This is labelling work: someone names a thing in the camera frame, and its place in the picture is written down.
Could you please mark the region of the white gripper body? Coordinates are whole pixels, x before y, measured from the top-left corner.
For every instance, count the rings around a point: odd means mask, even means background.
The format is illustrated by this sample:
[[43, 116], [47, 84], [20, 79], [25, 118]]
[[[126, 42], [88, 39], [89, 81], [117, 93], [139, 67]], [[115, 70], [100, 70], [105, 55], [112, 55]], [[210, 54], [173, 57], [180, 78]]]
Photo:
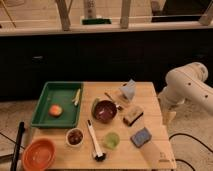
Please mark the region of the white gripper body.
[[163, 124], [168, 125], [175, 118], [176, 112], [173, 110], [172, 105], [163, 102], [162, 100], [160, 100], [159, 103], [162, 113]]

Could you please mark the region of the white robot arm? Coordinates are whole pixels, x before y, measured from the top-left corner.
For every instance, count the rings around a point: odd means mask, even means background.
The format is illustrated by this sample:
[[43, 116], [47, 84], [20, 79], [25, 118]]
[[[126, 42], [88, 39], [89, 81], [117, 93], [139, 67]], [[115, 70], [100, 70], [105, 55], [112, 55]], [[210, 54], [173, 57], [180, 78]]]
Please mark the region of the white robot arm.
[[175, 118], [174, 108], [186, 99], [213, 115], [213, 88], [205, 84], [207, 78], [208, 69], [200, 62], [174, 68], [166, 74], [166, 86], [158, 94], [164, 125]]

